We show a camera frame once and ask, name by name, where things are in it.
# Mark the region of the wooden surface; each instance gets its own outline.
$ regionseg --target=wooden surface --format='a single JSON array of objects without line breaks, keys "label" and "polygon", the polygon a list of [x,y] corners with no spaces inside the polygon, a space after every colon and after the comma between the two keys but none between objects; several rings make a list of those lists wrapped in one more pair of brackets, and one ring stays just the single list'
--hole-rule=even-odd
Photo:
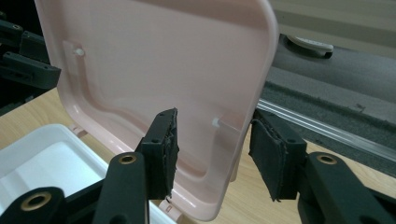
[{"label": "wooden surface", "polygon": [[[66,114],[56,90],[49,91],[12,112],[0,117],[0,148],[6,147],[36,128],[61,123],[69,126],[73,120]],[[105,161],[112,153],[89,134],[81,138]],[[301,223],[296,201],[273,203],[260,174],[248,155],[249,134],[245,140],[236,180],[228,187],[218,217],[211,223]],[[326,151],[308,143],[308,152]],[[396,179],[339,156],[349,165],[361,182],[372,189],[396,198]],[[184,217],[183,223],[200,223]]]}]

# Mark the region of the plastic tray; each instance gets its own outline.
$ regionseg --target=plastic tray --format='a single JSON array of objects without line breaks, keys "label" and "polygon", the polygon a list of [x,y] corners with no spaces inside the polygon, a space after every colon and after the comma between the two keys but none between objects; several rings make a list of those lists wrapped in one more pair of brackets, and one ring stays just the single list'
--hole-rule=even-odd
[{"label": "plastic tray", "polygon": [[216,217],[274,58],[264,0],[35,0],[72,119],[114,153],[178,109],[172,205]]}]

